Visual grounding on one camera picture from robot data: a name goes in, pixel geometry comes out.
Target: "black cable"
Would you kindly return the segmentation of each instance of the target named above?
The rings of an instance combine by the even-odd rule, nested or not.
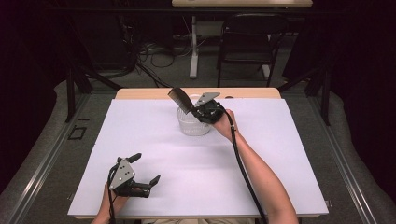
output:
[[[146,67],[145,65],[143,65],[142,63],[137,63],[136,66],[139,67],[140,69],[142,69],[142,71],[144,71],[149,77],[151,77],[151,79],[154,81],[154,84],[157,87],[160,87],[159,84],[162,87],[166,87],[166,88],[171,88],[172,87],[168,83],[166,83],[163,80],[161,80],[154,72],[151,72],[150,69],[148,67]]]
[[[181,35],[181,36],[186,36],[187,39],[188,39],[188,41],[184,41],[184,40],[183,40],[183,37],[180,39],[180,41],[183,41],[183,42],[184,42],[184,47],[178,47],[178,48],[176,48],[176,49],[181,49],[180,52],[176,52],[176,53],[175,53],[176,57],[186,56],[186,55],[188,55],[188,53],[191,51],[191,38],[190,38],[188,35]]]
[[[157,65],[157,64],[154,63],[154,56],[155,56],[155,55],[158,55],[158,54],[159,54],[159,53],[152,53],[152,54],[151,54],[150,63],[151,63],[154,67],[157,67],[157,68],[165,68],[165,67],[171,66],[171,65],[175,62],[175,55],[174,55],[174,53],[173,53],[173,52],[169,52],[169,55],[172,57],[172,61],[171,61],[169,64],[166,64],[166,65]]]
[[[236,160],[238,162],[239,169],[241,170],[242,176],[244,177],[245,182],[247,183],[247,188],[250,191],[251,197],[253,198],[253,201],[256,204],[257,209],[259,210],[260,216],[262,217],[262,221],[263,221],[264,224],[266,224],[267,220],[265,218],[265,214],[262,211],[262,207],[261,207],[261,205],[259,203],[259,200],[257,199],[256,194],[254,193],[253,187],[251,187],[250,181],[248,179],[248,175],[247,175],[247,173],[245,171],[244,165],[243,165],[243,163],[241,161],[241,158],[239,156],[238,146],[236,144],[236,137],[235,137],[235,127],[233,126],[233,119],[231,118],[230,114],[225,109],[223,109],[222,111],[227,115],[228,121],[230,121],[231,136],[232,136],[232,139],[233,139],[233,151],[235,152],[235,157],[236,157]]]
[[[118,168],[117,164],[115,166],[113,166],[110,169],[110,171],[108,172],[108,177],[107,177],[107,186],[106,187],[107,187],[107,193],[108,193],[108,200],[109,200],[109,203],[110,203],[110,208],[109,208],[109,211],[108,211],[109,214],[110,214],[110,221],[109,221],[110,224],[116,224],[116,217],[115,217],[115,214],[114,214],[114,206],[113,206],[113,202],[114,201],[112,199],[111,190],[110,190],[109,186],[111,184],[111,181],[114,178],[114,171],[117,170],[117,168]]]

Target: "table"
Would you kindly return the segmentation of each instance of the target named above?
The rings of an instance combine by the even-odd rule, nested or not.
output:
[[[311,7],[312,0],[172,0],[174,7]],[[191,22],[192,55],[190,78],[197,78],[198,48],[197,48],[197,20],[192,16]]]
[[[291,114],[277,89],[183,90],[197,99],[203,92],[220,92],[217,101],[235,112],[239,130],[279,176],[297,215],[328,214]],[[132,164],[134,180],[148,183],[156,175],[162,177],[149,198],[129,200],[119,218],[260,217],[232,145],[214,130],[203,136],[184,135],[177,123],[177,105],[167,96],[169,91],[119,90],[93,147],[69,216],[95,216],[108,169],[117,157],[141,152],[142,158]]]

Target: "wooden table edge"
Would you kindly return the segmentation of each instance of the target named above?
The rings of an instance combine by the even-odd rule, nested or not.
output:
[[[201,96],[204,92],[219,92],[217,98],[272,98],[281,99],[277,88],[181,88],[189,96]],[[171,88],[133,88],[120,89],[116,100],[132,99],[170,99]]]

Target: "hand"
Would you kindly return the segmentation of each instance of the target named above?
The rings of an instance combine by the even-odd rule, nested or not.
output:
[[[113,207],[114,207],[114,214],[116,215],[122,207],[126,204],[129,197],[116,197],[116,194],[111,190],[111,197],[114,200]],[[108,186],[105,183],[105,189],[103,192],[102,203],[99,208],[99,212],[96,215],[95,219],[93,220],[92,224],[107,224],[110,220],[110,201],[108,199]]]
[[[233,120],[233,126],[235,127],[235,130],[238,130],[238,127],[236,125],[235,121],[235,115],[233,114],[233,111],[230,109],[226,109],[227,113],[230,115],[231,119]],[[213,124],[213,127],[218,130],[218,132],[226,137],[228,140],[233,141],[232,134],[231,134],[231,124],[230,120],[227,116],[226,113],[224,113],[221,118]]]

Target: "white desk leg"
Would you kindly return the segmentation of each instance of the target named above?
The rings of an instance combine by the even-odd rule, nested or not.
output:
[[[268,66],[267,64],[263,64],[262,65],[262,72],[264,73],[265,80],[267,80],[268,77],[270,76],[270,66]]]
[[[197,78],[198,70],[198,48],[197,48],[197,27],[196,18],[192,16],[192,56],[191,56],[191,67],[190,67],[190,78]]]

